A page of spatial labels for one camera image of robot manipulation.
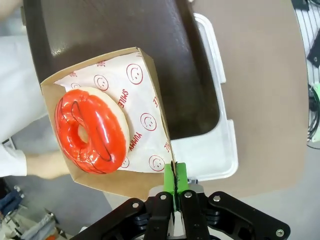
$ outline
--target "red glazed donut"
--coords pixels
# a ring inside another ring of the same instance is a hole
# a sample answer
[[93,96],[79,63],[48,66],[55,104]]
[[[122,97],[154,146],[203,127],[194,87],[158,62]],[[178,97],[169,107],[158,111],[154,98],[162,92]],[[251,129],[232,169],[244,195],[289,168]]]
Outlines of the red glazed donut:
[[[55,131],[64,154],[87,173],[117,170],[129,148],[129,128],[124,113],[104,92],[93,87],[68,91],[54,113]],[[82,126],[88,142],[78,134]]]

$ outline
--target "table surface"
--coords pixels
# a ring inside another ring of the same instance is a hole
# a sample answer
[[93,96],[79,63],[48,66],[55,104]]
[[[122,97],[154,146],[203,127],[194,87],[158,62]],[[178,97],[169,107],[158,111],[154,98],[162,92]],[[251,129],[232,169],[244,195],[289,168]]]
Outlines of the table surface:
[[[227,117],[234,121],[239,159],[232,177],[201,183],[205,191],[243,197],[294,184],[305,161],[308,91],[291,1],[195,0],[193,8],[213,24],[226,75],[222,92]],[[40,43],[32,52],[35,62],[41,59],[35,56],[46,54],[42,49],[48,48]],[[41,71],[49,71],[47,67],[43,64]]]

